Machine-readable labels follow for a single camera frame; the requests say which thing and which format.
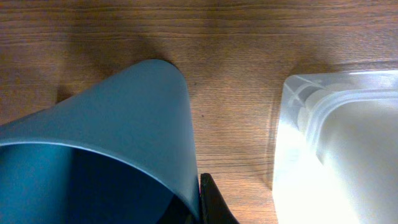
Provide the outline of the blue cup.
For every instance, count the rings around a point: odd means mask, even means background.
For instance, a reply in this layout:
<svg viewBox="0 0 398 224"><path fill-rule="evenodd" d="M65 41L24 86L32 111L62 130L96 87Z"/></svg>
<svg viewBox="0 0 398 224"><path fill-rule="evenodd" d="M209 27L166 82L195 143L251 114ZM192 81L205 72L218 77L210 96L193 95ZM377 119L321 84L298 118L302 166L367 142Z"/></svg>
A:
<svg viewBox="0 0 398 224"><path fill-rule="evenodd" d="M1 126L2 223L157 223L174 195L199 222L187 84L166 61Z"/></svg>

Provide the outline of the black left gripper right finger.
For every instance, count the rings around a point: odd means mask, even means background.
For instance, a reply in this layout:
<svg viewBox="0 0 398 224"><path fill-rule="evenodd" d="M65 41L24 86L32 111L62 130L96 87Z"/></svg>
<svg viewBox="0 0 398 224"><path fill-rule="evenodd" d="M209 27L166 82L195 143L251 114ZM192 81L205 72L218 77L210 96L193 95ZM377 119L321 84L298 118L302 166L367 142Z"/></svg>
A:
<svg viewBox="0 0 398 224"><path fill-rule="evenodd" d="M200 202L202 223L239 224L209 173L200 175Z"/></svg>

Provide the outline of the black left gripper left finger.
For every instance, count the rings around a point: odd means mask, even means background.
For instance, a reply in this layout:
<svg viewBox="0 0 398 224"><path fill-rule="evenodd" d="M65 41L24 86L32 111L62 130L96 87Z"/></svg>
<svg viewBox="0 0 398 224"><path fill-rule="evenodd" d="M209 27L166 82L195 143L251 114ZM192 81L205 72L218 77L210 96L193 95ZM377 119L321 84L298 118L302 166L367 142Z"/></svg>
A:
<svg viewBox="0 0 398 224"><path fill-rule="evenodd" d="M186 205L174 195L157 224L196 224L196 219Z"/></svg>

